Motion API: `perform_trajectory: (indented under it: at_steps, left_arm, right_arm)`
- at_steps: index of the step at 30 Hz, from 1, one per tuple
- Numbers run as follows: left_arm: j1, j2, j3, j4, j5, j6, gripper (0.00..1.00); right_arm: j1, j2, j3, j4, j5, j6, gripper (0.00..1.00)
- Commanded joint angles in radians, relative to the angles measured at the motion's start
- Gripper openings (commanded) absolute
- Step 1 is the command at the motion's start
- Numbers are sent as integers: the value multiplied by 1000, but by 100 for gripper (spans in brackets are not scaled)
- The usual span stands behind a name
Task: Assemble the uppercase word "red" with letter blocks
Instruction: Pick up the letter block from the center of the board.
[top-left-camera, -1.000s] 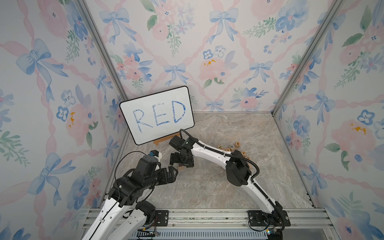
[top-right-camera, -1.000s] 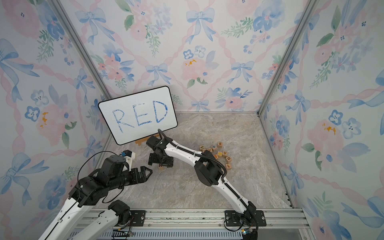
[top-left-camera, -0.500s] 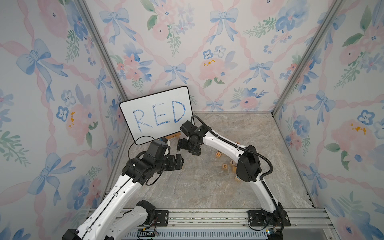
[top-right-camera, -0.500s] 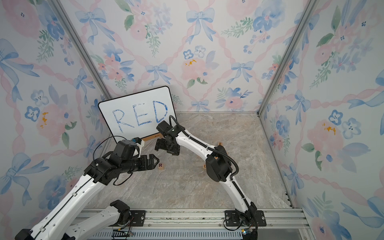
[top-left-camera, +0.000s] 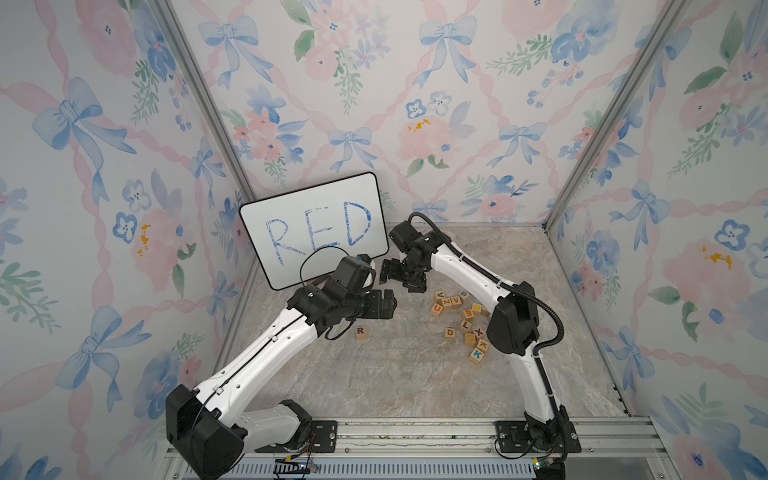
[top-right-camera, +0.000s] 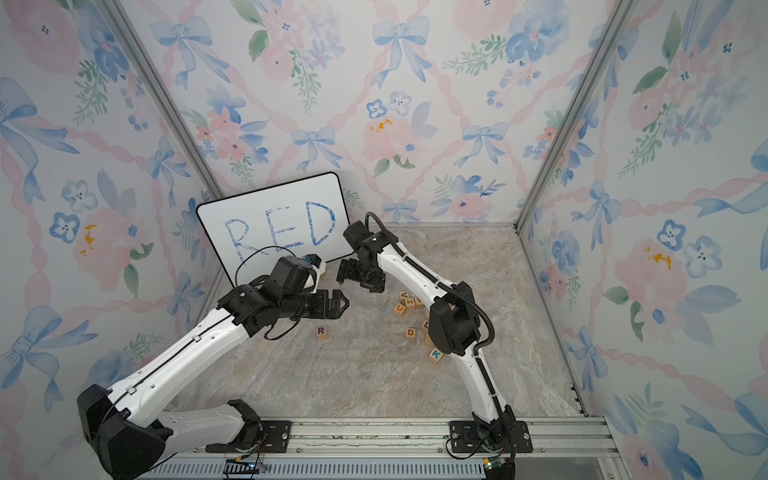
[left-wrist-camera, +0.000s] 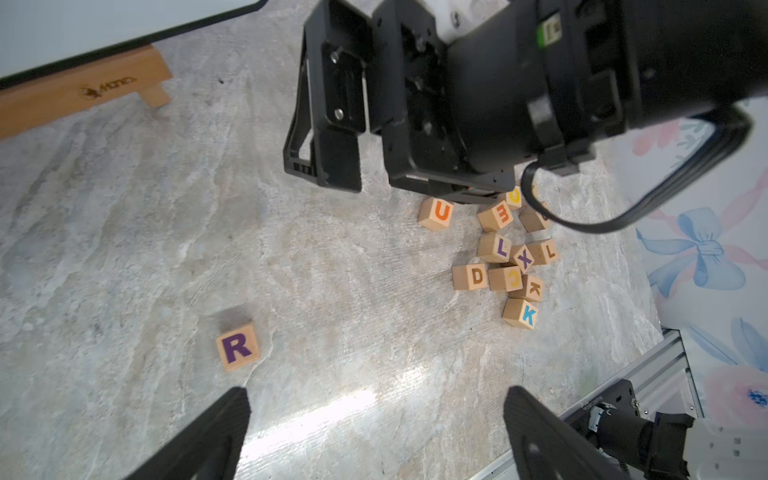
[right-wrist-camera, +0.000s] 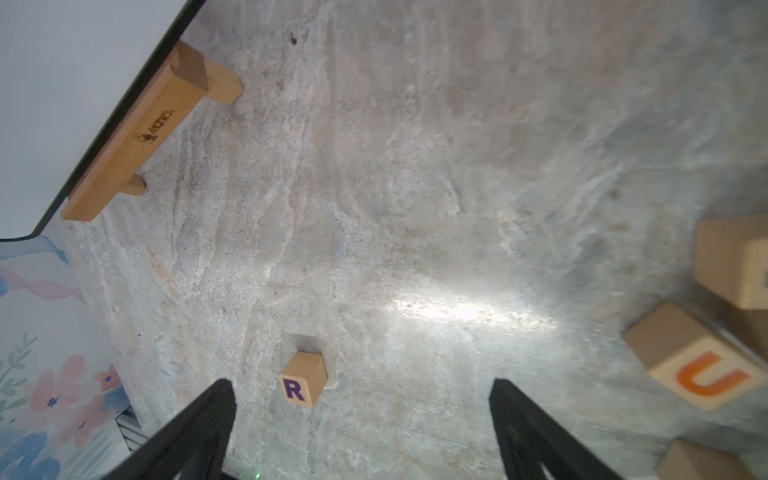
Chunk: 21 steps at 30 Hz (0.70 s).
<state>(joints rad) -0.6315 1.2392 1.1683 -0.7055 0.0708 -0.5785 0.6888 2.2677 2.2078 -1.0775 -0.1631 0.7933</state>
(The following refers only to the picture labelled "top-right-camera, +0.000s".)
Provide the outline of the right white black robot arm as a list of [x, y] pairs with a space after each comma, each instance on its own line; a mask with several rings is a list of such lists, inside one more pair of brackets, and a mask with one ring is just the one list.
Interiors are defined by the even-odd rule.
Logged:
[[393, 277], [429, 310], [428, 336], [437, 350], [451, 358], [466, 387], [480, 438], [492, 452], [517, 453], [513, 441], [516, 417], [499, 392], [483, 348], [495, 340], [487, 313], [477, 305], [472, 288], [438, 275], [416, 259], [375, 214], [349, 225], [344, 239], [357, 256], [344, 260], [337, 281], [349, 279], [370, 292], [383, 291]]

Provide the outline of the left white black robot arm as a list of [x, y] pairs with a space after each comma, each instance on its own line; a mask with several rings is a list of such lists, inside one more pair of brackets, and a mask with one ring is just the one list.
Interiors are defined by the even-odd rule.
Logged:
[[93, 384], [77, 398], [84, 437], [113, 479], [136, 479], [171, 456], [207, 445], [251, 452], [265, 429], [241, 399], [181, 413], [167, 407], [215, 361], [281, 319], [335, 320], [344, 294], [318, 288], [316, 255], [278, 259], [270, 274], [234, 287], [181, 339], [109, 387]]

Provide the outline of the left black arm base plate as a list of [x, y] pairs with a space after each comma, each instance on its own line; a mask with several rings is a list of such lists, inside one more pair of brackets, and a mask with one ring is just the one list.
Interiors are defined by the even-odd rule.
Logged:
[[290, 440], [292, 422], [288, 420], [262, 420], [246, 424], [243, 432], [227, 444], [209, 444], [206, 453], [286, 453]]

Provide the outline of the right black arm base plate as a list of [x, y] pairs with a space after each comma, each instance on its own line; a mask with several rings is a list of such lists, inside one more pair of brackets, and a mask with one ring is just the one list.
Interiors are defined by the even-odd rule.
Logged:
[[528, 425], [514, 421], [506, 429], [501, 421], [488, 426], [483, 422], [454, 420], [448, 423], [449, 446], [453, 453], [469, 454], [500, 452], [532, 453], [534, 448]]

